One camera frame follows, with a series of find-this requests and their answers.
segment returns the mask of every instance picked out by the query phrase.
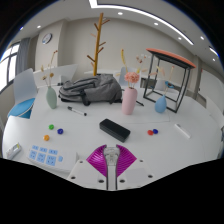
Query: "red ball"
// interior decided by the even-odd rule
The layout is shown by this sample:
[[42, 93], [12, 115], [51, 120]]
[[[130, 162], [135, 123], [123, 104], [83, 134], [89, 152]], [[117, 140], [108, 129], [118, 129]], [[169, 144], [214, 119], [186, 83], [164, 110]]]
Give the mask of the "red ball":
[[149, 135], [153, 135], [153, 131], [148, 130], [148, 134], [149, 134]]

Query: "window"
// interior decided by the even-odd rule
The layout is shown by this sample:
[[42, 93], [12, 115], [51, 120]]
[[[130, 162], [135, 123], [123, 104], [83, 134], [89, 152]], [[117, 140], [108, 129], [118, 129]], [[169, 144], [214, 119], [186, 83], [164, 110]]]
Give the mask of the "window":
[[19, 44], [12, 44], [5, 51], [0, 62], [0, 93], [13, 83], [16, 74], [16, 58]]

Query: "wooden coat rack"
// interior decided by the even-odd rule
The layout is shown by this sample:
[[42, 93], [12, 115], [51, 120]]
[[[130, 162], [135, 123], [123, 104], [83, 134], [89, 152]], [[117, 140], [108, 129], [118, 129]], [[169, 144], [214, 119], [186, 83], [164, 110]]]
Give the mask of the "wooden coat rack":
[[95, 58], [92, 59], [89, 55], [87, 55], [87, 57], [91, 60], [91, 65], [93, 66], [93, 76], [97, 75], [98, 54], [104, 49], [104, 47], [101, 47], [101, 46], [106, 43], [106, 42], [103, 42], [100, 44], [101, 27], [103, 24], [109, 22], [110, 20], [108, 19], [104, 21], [103, 23], [102, 21], [103, 21], [103, 13], [100, 13], [98, 26], [96, 25], [96, 23], [94, 23], [94, 26], [96, 27], [96, 30], [97, 30], [97, 35], [94, 35], [91, 33], [91, 35], [96, 38]]

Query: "yellow ball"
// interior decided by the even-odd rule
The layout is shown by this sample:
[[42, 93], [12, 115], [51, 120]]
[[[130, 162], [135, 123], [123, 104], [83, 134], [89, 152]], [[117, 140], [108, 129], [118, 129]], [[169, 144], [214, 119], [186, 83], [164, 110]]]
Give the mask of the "yellow ball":
[[50, 139], [49, 135], [44, 135], [44, 141], [48, 141]]

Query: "vase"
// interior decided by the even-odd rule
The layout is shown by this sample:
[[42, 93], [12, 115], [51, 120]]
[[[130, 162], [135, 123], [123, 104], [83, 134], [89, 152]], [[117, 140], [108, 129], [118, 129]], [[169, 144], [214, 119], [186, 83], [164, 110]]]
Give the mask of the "vase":
[[163, 95], [155, 103], [155, 110], [158, 113], [163, 113], [166, 110], [166, 97]]
[[122, 100], [122, 112], [131, 115], [136, 104], [138, 92], [134, 88], [127, 87], [124, 91]]
[[57, 94], [51, 86], [48, 86], [46, 99], [51, 109], [55, 109], [57, 107]]

